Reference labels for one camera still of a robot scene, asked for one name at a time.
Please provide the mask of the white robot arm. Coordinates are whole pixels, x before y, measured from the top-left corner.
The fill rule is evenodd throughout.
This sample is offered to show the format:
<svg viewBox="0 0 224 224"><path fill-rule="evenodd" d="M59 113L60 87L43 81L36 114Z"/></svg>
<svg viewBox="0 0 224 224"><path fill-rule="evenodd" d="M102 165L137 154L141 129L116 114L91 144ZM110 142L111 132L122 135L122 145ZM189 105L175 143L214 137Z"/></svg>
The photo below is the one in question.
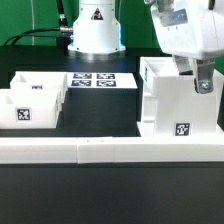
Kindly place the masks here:
<svg viewBox="0 0 224 224"><path fill-rule="evenodd" d="M200 94L213 91L215 59L224 55L224 0L144 0L162 52L191 70ZM80 0L68 52L87 60L123 53L115 0Z"/></svg>

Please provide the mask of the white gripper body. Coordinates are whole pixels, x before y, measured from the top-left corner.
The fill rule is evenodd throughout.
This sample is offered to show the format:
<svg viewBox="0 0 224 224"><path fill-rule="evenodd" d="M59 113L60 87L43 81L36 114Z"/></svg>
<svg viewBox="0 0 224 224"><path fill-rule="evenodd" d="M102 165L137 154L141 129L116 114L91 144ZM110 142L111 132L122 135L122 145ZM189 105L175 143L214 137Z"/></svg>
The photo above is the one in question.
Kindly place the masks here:
<svg viewBox="0 0 224 224"><path fill-rule="evenodd" d="M155 0L151 16L164 53L199 60L224 55L224 0Z"/></svg>

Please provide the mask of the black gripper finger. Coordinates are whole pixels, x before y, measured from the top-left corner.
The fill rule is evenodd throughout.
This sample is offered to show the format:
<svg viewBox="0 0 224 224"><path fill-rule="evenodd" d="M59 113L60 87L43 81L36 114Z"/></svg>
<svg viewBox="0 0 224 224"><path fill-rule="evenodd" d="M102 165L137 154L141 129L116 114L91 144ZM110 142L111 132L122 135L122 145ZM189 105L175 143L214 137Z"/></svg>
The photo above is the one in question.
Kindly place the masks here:
<svg viewBox="0 0 224 224"><path fill-rule="evenodd" d="M211 93L214 90L213 86L214 67L215 67L214 59L193 61L193 73L195 75L196 91L199 94Z"/></svg>
<svg viewBox="0 0 224 224"><path fill-rule="evenodd" d="M174 63L180 75L192 75L193 71L190 67L189 59L187 57L181 57L174 55Z"/></svg>

